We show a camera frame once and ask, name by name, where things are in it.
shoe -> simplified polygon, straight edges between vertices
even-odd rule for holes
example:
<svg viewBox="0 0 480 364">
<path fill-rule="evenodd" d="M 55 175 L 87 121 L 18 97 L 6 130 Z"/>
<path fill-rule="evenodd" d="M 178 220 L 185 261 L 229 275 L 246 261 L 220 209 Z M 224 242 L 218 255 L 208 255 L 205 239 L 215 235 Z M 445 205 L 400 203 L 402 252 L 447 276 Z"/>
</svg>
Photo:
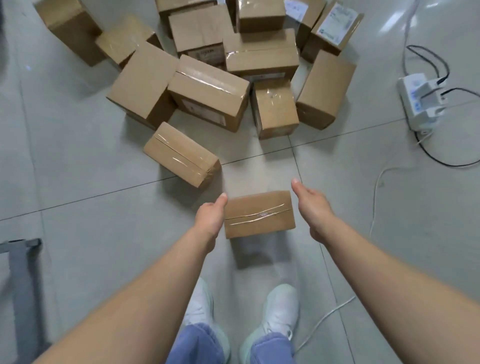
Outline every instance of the shoe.
<svg viewBox="0 0 480 364">
<path fill-rule="evenodd" d="M 187 311 L 185 311 L 185 316 L 183 317 L 185 326 L 199 323 L 207 324 L 213 330 L 222 346 L 225 357 L 224 363 L 228 362 L 230 358 L 230 344 L 227 336 L 213 318 L 213 296 L 208 289 L 207 283 L 202 278 L 199 278 L 195 285 L 192 297 L 188 302 Z"/>
<path fill-rule="evenodd" d="M 299 317 L 300 303 L 297 290 L 289 284 L 275 287 L 264 303 L 262 324 L 243 342 L 240 347 L 241 364 L 250 364 L 252 345 L 272 332 L 278 332 L 292 340 L 293 330 Z"/>
</svg>

hand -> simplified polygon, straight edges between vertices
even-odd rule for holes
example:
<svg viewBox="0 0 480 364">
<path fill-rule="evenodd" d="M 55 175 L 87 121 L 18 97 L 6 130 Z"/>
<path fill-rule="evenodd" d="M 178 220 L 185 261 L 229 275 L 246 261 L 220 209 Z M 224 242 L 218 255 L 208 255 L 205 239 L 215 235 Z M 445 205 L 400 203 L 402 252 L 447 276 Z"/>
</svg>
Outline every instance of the hand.
<svg viewBox="0 0 480 364">
<path fill-rule="evenodd" d="M 204 233 L 209 242 L 208 252 L 215 247 L 215 239 L 222 228 L 224 221 L 224 208 L 228 196 L 223 192 L 215 203 L 208 202 L 200 206 L 195 216 L 195 228 Z"/>
<path fill-rule="evenodd" d="M 299 198 L 300 214 L 310 226 L 310 235 L 323 243 L 325 229 L 335 216 L 326 197 L 317 190 L 305 187 L 297 179 L 292 180 L 292 190 Z"/>
</svg>

person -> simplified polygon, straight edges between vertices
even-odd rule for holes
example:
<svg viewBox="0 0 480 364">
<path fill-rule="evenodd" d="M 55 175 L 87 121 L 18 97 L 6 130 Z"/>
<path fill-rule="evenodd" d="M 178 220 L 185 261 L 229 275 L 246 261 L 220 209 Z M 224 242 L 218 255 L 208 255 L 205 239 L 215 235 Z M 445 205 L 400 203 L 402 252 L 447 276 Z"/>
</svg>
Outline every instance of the person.
<svg viewBox="0 0 480 364">
<path fill-rule="evenodd" d="M 310 235 L 323 243 L 374 323 L 404 363 L 477 363 L 480 306 L 389 256 L 335 216 L 323 194 L 292 189 Z M 228 339 L 198 279 L 215 247 L 228 198 L 203 204 L 194 226 L 132 283 L 102 304 L 38 364 L 223 364 Z M 242 364 L 294 363 L 290 340 L 299 314 L 295 289 L 276 287 L 259 327 L 240 349 Z M 181 323 L 186 325 L 175 340 Z"/>
</svg>

pant leg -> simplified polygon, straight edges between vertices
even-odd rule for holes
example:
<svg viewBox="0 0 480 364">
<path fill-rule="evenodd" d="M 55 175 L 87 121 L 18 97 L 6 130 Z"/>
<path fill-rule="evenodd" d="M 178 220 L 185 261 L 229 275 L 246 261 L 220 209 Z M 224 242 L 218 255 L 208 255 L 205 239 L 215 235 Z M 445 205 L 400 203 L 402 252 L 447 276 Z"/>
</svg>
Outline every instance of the pant leg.
<svg viewBox="0 0 480 364">
<path fill-rule="evenodd" d="M 223 349 L 207 324 L 187 325 L 175 340 L 166 364 L 224 364 Z"/>
<path fill-rule="evenodd" d="M 293 345 L 277 332 L 258 339 L 250 350 L 250 364 L 295 364 Z"/>
</svg>

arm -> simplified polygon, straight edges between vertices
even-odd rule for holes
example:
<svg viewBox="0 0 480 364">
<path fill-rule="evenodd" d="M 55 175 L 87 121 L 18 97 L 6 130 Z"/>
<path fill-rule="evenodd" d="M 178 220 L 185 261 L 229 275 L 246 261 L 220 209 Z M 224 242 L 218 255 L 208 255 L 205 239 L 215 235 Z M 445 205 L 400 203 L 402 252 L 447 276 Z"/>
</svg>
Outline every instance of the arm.
<svg viewBox="0 0 480 364">
<path fill-rule="evenodd" d="M 312 237 L 404 363 L 478 362 L 480 305 L 378 249 L 338 219 L 320 192 L 296 180 L 292 189 Z"/>
<path fill-rule="evenodd" d="M 215 246 L 227 199 L 222 194 L 214 204 L 203 204 L 195 225 L 163 257 L 36 363 L 164 363 L 205 257 Z"/>
</svg>

